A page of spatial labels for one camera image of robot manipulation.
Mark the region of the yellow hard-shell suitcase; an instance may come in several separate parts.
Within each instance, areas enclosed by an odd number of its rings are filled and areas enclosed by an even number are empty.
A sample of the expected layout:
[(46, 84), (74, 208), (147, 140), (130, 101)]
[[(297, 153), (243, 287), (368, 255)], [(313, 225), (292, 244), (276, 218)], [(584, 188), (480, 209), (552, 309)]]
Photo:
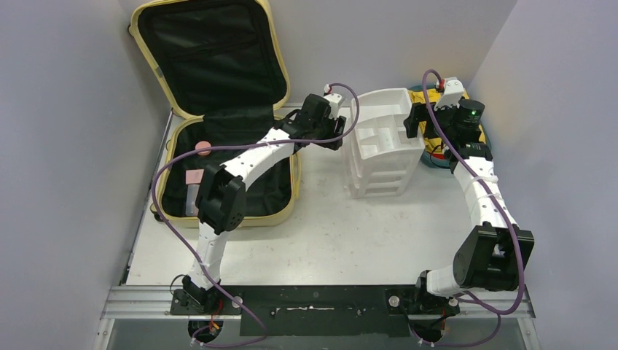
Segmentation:
[(289, 75), (267, 1), (151, 1), (128, 27), (181, 123), (167, 145), (169, 169), (157, 181), (156, 219), (195, 228), (185, 216), (185, 172), (223, 163), (233, 151), (199, 156), (195, 145), (253, 144), (268, 131), (266, 116), (241, 117), (242, 106), (276, 111), (290, 95)]

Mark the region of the yellow garment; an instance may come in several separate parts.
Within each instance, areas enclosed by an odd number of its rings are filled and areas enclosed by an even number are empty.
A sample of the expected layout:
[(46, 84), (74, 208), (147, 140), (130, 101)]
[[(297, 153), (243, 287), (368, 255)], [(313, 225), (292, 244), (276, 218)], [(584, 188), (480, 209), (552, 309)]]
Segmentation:
[[(441, 129), (437, 125), (434, 113), (431, 110), (431, 103), (435, 104), (438, 101), (440, 94), (436, 91), (436, 89), (430, 88), (427, 90), (427, 96), (428, 98), (425, 98), (423, 94), (425, 105), (429, 111), (430, 117), (434, 121), (434, 125), (437, 127), (438, 132), (438, 130)], [(485, 105), (483, 103), (470, 99), (468, 95), (464, 93), (463, 98), (459, 101), (459, 107), (456, 108), (451, 128), (446, 135), (448, 141), (454, 146), (477, 142), (485, 144), (487, 139), (484, 130), (480, 125), (480, 120), (484, 109)]]

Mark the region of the white plastic drawer organizer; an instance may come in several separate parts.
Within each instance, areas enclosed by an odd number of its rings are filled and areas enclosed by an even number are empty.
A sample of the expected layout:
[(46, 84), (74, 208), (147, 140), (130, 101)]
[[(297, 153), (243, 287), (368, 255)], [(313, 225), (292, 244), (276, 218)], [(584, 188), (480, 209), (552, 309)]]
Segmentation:
[(407, 137), (412, 100), (406, 88), (374, 90), (351, 99), (346, 117), (358, 117), (344, 138), (343, 160), (352, 198), (401, 195), (421, 160), (425, 143)]

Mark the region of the teal transparent plastic tray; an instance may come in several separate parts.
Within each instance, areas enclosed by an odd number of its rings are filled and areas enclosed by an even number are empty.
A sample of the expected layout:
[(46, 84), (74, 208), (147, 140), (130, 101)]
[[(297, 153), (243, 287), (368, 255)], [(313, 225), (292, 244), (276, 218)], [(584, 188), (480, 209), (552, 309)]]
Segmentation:
[[(410, 99), (412, 103), (421, 102), (425, 103), (422, 86), (416, 85), (409, 89)], [(421, 156), (423, 164), (430, 168), (449, 168), (449, 160), (444, 156), (443, 148), (446, 147), (445, 143), (440, 138), (424, 138), (425, 149)]]

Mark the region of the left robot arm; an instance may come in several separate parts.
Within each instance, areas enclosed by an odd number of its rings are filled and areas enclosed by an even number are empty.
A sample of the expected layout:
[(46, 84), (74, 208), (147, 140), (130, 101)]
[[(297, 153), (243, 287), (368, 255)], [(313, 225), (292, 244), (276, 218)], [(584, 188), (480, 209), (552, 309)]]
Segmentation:
[(220, 269), (229, 235), (246, 215), (246, 191), (276, 163), (309, 144), (339, 149), (347, 135), (345, 118), (338, 114), (343, 101), (344, 98), (336, 93), (310, 94), (301, 110), (282, 120), (274, 119), (271, 107), (236, 109), (241, 117), (266, 116), (270, 127), (257, 143), (205, 148), (212, 152), (237, 150), (239, 155), (197, 171), (199, 238), (197, 246), (189, 249), (195, 261), (190, 273), (182, 279), (182, 288), (174, 292), (172, 314), (212, 314), (223, 304), (223, 298), (229, 298), (238, 307), (243, 305), (221, 287)]

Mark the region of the small pink item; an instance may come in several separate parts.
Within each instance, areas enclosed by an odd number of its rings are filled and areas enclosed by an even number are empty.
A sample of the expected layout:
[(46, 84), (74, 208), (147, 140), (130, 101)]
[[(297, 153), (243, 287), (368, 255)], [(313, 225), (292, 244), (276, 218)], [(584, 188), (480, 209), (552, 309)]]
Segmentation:
[(185, 184), (200, 184), (203, 178), (203, 169), (187, 170), (185, 172)]

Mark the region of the round pink compact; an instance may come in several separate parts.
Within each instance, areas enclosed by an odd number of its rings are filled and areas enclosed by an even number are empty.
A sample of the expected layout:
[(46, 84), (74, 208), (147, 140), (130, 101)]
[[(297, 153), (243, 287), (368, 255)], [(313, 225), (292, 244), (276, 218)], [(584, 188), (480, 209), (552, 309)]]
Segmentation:
[(197, 154), (199, 156), (209, 155), (211, 153), (211, 148), (212, 148), (212, 145), (208, 141), (199, 141), (195, 145), (195, 150), (197, 151)]

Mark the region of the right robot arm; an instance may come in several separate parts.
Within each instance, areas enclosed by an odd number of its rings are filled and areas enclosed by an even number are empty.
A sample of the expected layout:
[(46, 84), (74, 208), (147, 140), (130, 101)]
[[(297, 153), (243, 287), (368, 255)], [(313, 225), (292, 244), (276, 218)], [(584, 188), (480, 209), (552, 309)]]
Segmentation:
[(436, 136), (466, 200), (472, 229), (445, 268), (420, 274), (412, 292), (423, 312), (451, 300), (475, 303), (498, 315), (513, 313), (521, 303), (524, 273), (534, 247), (533, 234), (509, 213), (498, 188), (490, 147), (482, 140), (484, 104), (462, 98), (454, 106), (415, 102), (404, 120), (408, 136), (423, 125)]

